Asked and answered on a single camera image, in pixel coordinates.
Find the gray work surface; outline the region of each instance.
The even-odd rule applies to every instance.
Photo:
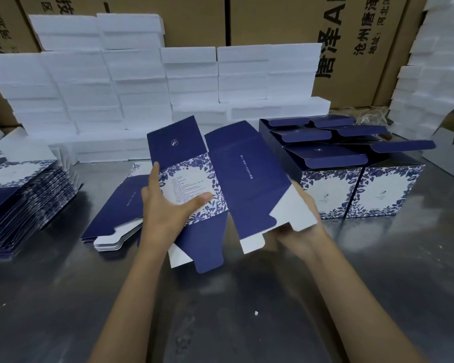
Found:
[[[131,166],[78,164],[85,185],[77,197],[15,260],[0,263],[0,363],[88,358],[137,248],[100,254],[79,237]],[[397,216],[326,226],[425,356],[454,362],[454,178],[428,164]],[[224,258],[206,274],[193,263],[170,269],[166,259],[149,361],[347,361],[309,272],[292,254],[268,239],[243,255],[230,221]]]

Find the table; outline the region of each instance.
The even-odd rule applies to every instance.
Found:
[[[137,248],[98,253],[79,237],[131,166],[78,164],[77,197],[0,263],[0,363],[87,360]],[[454,362],[454,178],[428,164],[397,216],[325,223],[412,342],[430,361]],[[206,274],[166,259],[149,361],[348,361],[295,256],[272,239],[243,255],[230,220],[224,258]]]

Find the person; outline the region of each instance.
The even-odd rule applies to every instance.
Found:
[[[141,191],[143,230],[133,266],[124,282],[89,363],[145,362],[160,268],[188,217],[212,199],[204,193],[175,205],[163,197],[155,163]],[[353,363],[425,361],[383,310],[325,231],[314,200],[293,182],[318,223],[301,232],[289,224],[272,232],[304,261],[318,285],[346,353]]]

